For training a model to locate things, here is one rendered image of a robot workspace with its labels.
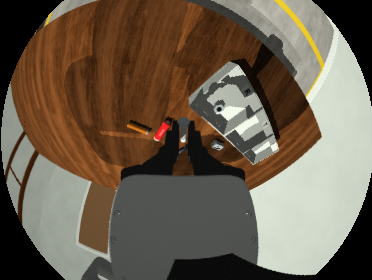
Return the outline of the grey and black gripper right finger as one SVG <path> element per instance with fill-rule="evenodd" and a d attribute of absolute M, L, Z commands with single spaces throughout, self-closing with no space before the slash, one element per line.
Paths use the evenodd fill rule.
<path fill-rule="evenodd" d="M 193 164 L 194 175 L 232 175 L 238 176 L 245 181 L 245 172 L 243 169 L 228 165 L 225 166 L 208 154 L 207 148 L 202 146 L 200 131 L 195 132 L 194 121 L 190 121 L 188 125 L 187 142 L 188 160 Z"/>

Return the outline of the small grey hex nut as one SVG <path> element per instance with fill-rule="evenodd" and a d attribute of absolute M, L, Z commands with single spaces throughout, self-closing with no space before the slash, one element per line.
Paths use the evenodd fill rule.
<path fill-rule="evenodd" d="M 221 104 L 221 102 L 219 103 L 215 103 L 214 106 L 213 106 L 213 110 L 215 111 L 216 114 L 220 114 L 224 111 L 224 106 Z"/>

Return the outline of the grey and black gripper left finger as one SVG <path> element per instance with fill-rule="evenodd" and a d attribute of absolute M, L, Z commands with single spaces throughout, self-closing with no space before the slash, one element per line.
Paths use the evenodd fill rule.
<path fill-rule="evenodd" d="M 174 164 L 178 159 L 179 124 L 177 120 L 173 120 L 172 130 L 167 130 L 164 146 L 160 147 L 158 153 L 142 165 L 139 164 L 123 168 L 121 171 L 121 181 L 129 175 L 135 174 L 172 175 Z"/>

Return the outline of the red battery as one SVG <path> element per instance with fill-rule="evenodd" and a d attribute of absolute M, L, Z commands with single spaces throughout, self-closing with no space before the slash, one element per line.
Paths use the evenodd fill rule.
<path fill-rule="evenodd" d="M 171 122 L 169 120 L 164 120 L 164 122 L 158 129 L 157 133 L 155 134 L 154 139 L 156 141 L 159 141 L 162 138 L 162 136 L 165 134 L 165 132 L 168 130 L 170 125 L 171 125 Z"/>

